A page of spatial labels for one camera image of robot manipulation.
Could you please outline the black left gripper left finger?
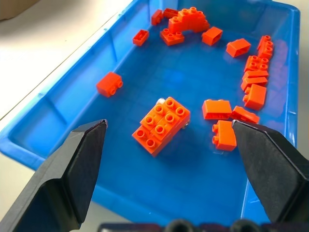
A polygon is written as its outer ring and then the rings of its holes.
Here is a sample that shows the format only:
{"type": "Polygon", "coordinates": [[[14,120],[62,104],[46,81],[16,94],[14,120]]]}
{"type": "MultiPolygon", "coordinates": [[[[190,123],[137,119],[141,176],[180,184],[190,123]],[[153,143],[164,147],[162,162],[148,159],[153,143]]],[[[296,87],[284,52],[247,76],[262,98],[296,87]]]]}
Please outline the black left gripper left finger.
{"type": "Polygon", "coordinates": [[[0,232],[70,232],[84,223],[97,182],[107,120],[83,124],[37,169],[0,232]]]}

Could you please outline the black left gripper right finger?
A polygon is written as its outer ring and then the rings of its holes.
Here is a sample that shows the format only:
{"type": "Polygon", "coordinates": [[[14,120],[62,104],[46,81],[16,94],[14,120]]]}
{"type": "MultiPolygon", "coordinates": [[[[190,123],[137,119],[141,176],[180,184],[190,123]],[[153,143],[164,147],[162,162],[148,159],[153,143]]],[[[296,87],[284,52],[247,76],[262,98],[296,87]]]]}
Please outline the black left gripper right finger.
{"type": "Polygon", "coordinates": [[[309,160],[278,131],[233,120],[248,180],[272,222],[309,223],[309,160]]]}

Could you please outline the blue plastic bin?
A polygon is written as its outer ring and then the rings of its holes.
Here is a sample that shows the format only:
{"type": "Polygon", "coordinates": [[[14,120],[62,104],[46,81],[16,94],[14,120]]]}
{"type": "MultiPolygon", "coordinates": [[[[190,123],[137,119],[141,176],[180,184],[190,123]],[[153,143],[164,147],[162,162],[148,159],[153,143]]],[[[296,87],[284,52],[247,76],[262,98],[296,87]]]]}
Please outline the blue plastic bin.
{"type": "Polygon", "coordinates": [[[267,96],[257,112],[260,123],[297,144],[300,11],[271,0],[134,0],[116,22],[60,79],[40,92],[0,133],[0,152],[37,169],[76,127],[106,119],[100,172],[93,201],[134,222],[167,224],[185,218],[194,224],[231,224],[239,218],[267,222],[247,181],[237,149],[224,152],[212,143],[213,122],[205,120],[205,100],[243,106],[240,85],[247,55],[226,52],[229,42],[245,39],[255,55],[269,35],[274,55],[267,96]],[[223,31],[218,42],[202,42],[203,32],[181,32],[184,42],[167,46],[153,26],[156,10],[196,7],[211,27],[223,31]],[[149,31],[142,46],[133,44],[149,31]],[[109,98],[96,84],[109,72],[123,86],[109,98]],[[152,157],[133,137],[158,99],[172,97],[191,113],[189,125],[152,157]]]}

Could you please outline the orange flat toy brick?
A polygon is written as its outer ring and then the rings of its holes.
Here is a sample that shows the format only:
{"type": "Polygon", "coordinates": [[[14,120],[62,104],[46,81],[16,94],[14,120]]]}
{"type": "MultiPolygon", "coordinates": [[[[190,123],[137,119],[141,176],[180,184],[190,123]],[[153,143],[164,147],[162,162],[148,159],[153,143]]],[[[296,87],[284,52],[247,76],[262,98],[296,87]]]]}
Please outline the orange flat toy brick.
{"type": "Polygon", "coordinates": [[[258,117],[256,114],[251,113],[240,106],[234,107],[230,117],[235,120],[242,120],[242,121],[251,122],[255,124],[257,124],[260,120],[260,117],[258,117]]]}

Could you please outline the orange sloped toy brick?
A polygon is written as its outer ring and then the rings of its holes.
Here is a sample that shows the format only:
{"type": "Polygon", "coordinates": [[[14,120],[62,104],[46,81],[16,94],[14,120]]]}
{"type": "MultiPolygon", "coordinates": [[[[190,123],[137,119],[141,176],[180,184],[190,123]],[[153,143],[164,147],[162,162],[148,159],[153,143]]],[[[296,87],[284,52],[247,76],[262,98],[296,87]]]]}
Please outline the orange sloped toy brick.
{"type": "Polygon", "coordinates": [[[269,74],[267,71],[263,70],[256,70],[256,71],[246,71],[242,77],[242,79],[245,78],[258,78],[258,77],[265,77],[268,78],[269,74]]]}
{"type": "Polygon", "coordinates": [[[247,87],[251,87],[253,84],[265,87],[267,82],[268,80],[265,77],[244,78],[240,87],[245,91],[247,87]]]}

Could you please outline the orange six-stud toy brick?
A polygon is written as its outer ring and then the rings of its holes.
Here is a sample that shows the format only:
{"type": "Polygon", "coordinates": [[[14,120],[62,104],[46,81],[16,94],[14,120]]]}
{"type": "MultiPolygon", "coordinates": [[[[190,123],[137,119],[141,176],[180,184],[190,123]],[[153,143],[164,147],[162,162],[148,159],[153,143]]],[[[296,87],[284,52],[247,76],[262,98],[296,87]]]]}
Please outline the orange six-stud toy brick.
{"type": "Polygon", "coordinates": [[[156,139],[167,140],[174,136],[190,120],[190,111],[172,97],[163,103],[157,103],[140,121],[156,139]]]}

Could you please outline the orange hollow toy brick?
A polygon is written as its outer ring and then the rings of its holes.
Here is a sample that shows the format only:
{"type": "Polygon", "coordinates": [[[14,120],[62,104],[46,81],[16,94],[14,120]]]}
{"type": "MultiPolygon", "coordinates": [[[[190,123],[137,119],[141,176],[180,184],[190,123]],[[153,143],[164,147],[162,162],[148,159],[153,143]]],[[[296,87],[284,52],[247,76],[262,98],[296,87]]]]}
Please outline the orange hollow toy brick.
{"type": "Polygon", "coordinates": [[[226,52],[233,58],[249,52],[251,44],[245,39],[237,39],[229,42],[226,47],[226,52]]]}
{"type": "Polygon", "coordinates": [[[202,42],[207,45],[214,45],[222,36],[223,31],[217,27],[211,27],[202,34],[202,42]]]}
{"type": "Polygon", "coordinates": [[[144,42],[149,38],[149,31],[141,29],[134,37],[133,44],[142,46],[144,42]]]}

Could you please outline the orange flat four-stud brick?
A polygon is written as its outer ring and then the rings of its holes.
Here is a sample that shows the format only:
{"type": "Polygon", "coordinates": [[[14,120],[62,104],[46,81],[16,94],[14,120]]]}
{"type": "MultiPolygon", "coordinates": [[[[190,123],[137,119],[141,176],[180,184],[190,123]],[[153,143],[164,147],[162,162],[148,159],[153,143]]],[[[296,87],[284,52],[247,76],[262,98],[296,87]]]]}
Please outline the orange flat four-stud brick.
{"type": "Polygon", "coordinates": [[[160,37],[167,46],[181,44],[184,42],[184,36],[181,32],[171,33],[169,29],[163,29],[160,32],[160,37]]]}

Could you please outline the orange arch toy brick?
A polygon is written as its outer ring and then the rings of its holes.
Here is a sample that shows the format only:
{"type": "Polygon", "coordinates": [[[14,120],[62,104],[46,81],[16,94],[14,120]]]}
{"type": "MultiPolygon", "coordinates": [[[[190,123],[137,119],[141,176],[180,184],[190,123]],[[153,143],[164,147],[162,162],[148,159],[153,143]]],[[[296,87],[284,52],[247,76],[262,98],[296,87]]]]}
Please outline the orange arch toy brick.
{"type": "Polygon", "coordinates": [[[178,14],[169,19],[168,29],[171,33],[192,31],[194,33],[207,31],[210,24],[202,11],[196,7],[182,9],[178,14]]]}

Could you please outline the small orange toy brick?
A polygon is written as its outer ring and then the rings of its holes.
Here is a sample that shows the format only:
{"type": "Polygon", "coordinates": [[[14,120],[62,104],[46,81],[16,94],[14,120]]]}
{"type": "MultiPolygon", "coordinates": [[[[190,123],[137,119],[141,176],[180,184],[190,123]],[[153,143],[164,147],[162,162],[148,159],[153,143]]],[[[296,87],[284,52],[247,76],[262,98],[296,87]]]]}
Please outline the small orange toy brick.
{"type": "Polygon", "coordinates": [[[163,11],[158,9],[151,17],[151,24],[153,26],[156,26],[162,21],[162,19],[163,19],[163,11]]]}

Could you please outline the dark orange toy brick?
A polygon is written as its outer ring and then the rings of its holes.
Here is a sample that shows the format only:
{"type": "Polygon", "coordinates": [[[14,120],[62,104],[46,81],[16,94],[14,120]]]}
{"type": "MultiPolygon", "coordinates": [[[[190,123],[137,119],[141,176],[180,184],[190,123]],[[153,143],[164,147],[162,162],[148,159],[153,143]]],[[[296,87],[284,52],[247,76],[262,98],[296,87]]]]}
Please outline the dark orange toy brick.
{"type": "Polygon", "coordinates": [[[163,17],[165,18],[173,18],[174,16],[178,16],[178,11],[175,10],[175,9],[171,9],[171,8],[166,8],[164,11],[163,11],[163,17]]]}

